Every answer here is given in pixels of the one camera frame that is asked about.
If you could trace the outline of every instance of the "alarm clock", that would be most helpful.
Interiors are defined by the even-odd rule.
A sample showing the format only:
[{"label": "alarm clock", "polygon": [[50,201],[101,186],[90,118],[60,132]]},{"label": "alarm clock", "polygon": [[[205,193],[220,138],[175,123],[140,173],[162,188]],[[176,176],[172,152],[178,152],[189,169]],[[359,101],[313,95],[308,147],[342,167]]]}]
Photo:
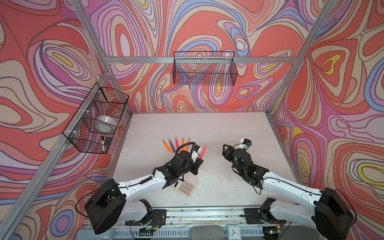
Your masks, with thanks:
[{"label": "alarm clock", "polygon": [[228,230],[228,239],[229,240],[241,240],[240,226],[228,225],[227,230]]}]

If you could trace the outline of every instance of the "black wire basket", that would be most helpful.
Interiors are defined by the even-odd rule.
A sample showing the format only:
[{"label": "black wire basket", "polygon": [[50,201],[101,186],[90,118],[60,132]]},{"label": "black wire basket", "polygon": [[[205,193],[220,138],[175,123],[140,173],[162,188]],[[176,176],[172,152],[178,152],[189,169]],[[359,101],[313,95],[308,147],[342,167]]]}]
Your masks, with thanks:
[{"label": "black wire basket", "polygon": [[237,68],[233,51],[173,52],[175,85],[234,86]]},{"label": "black wire basket", "polygon": [[79,152],[106,154],[128,99],[127,94],[114,88],[99,87],[81,119],[64,135]]}]

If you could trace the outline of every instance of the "patterned wall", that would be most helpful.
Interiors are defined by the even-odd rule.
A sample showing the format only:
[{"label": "patterned wall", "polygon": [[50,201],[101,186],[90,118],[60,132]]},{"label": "patterned wall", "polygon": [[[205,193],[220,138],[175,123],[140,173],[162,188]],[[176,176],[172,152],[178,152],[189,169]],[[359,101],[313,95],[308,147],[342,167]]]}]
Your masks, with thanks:
[{"label": "patterned wall", "polygon": [[383,1],[340,1],[273,114],[304,184],[351,201],[349,239],[384,239],[383,37]]},{"label": "patterned wall", "polygon": [[[103,74],[70,2],[0,1],[0,220]],[[69,147],[13,239],[73,239],[74,202],[105,180],[116,141],[102,156]]]},{"label": "patterned wall", "polygon": [[[236,56],[296,56],[323,2],[92,1],[86,10],[109,56],[173,56],[233,50]],[[288,65],[238,64],[232,86],[174,86],[172,64],[115,64],[134,112],[264,111]]]}]

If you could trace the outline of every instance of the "white table surface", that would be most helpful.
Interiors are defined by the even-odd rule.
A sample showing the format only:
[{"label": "white table surface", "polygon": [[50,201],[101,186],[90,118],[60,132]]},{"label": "white table surface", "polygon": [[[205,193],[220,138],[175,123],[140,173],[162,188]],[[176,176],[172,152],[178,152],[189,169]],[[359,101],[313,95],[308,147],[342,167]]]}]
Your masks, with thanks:
[{"label": "white table surface", "polygon": [[180,145],[182,137],[185,141],[190,137],[199,146],[207,146],[197,175],[199,182],[190,197],[171,187],[140,197],[152,207],[261,205],[267,197],[292,203],[267,190],[257,195],[222,156],[223,144],[233,146],[241,138],[250,139],[253,145],[248,152],[255,164],[295,182],[263,112],[134,114],[113,174],[115,181],[142,177],[171,160],[173,154],[167,151],[162,139],[169,145],[171,138],[176,148],[175,136]]}]

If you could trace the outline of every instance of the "marker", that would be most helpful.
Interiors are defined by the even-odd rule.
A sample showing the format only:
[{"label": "marker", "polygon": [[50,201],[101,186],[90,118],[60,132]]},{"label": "marker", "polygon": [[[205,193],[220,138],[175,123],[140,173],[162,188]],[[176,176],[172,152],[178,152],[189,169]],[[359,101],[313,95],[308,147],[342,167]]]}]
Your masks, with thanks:
[{"label": "marker", "polygon": [[163,143],[164,143],[165,147],[167,148],[168,152],[169,152],[169,153],[172,153],[171,150],[169,149],[169,147],[168,147],[166,141],[165,141],[164,139],[162,139],[161,141],[163,141]]},{"label": "marker", "polygon": [[189,145],[187,145],[186,147],[185,147],[185,150],[188,152],[188,147],[189,147]]},{"label": "marker", "polygon": [[175,142],[176,142],[176,149],[179,148],[179,141],[177,140],[177,137],[175,137]]},{"label": "marker", "polygon": [[173,144],[172,144],[172,141],[170,140],[170,138],[168,138],[168,141],[169,141],[169,145],[170,147],[172,148],[173,152],[176,152],[175,148],[173,147]]},{"label": "marker", "polygon": [[201,152],[201,155],[200,155],[200,158],[203,159],[203,156],[204,156],[204,153],[205,153],[205,150],[207,149],[207,146],[205,146],[205,148],[203,149],[203,151]]}]

